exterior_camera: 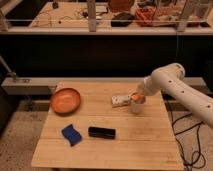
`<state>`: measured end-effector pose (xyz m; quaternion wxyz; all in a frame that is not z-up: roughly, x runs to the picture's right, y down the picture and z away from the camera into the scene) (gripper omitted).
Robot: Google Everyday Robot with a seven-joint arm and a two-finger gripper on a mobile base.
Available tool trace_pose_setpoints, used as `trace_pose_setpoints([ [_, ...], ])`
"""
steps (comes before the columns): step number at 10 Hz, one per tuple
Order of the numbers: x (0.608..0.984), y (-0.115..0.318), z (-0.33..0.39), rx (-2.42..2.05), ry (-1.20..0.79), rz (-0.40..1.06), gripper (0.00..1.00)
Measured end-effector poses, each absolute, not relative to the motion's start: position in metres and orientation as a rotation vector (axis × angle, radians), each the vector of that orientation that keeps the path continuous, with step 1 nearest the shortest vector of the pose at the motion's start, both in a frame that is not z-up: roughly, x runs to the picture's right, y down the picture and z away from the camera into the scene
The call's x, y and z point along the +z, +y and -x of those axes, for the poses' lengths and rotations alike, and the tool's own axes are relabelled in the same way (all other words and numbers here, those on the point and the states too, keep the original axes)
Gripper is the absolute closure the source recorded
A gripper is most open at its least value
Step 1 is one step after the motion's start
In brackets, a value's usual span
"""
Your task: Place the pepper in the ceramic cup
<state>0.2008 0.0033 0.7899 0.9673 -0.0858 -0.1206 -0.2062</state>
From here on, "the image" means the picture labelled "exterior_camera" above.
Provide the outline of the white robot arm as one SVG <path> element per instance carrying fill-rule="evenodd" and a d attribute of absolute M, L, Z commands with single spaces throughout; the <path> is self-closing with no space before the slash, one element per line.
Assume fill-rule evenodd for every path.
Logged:
<path fill-rule="evenodd" d="M 113 96 L 112 106 L 130 105 L 135 95 L 153 96 L 164 91 L 213 129 L 213 98 L 185 84 L 184 77 L 185 69 L 179 63 L 157 68 L 142 79 L 134 93 Z"/>

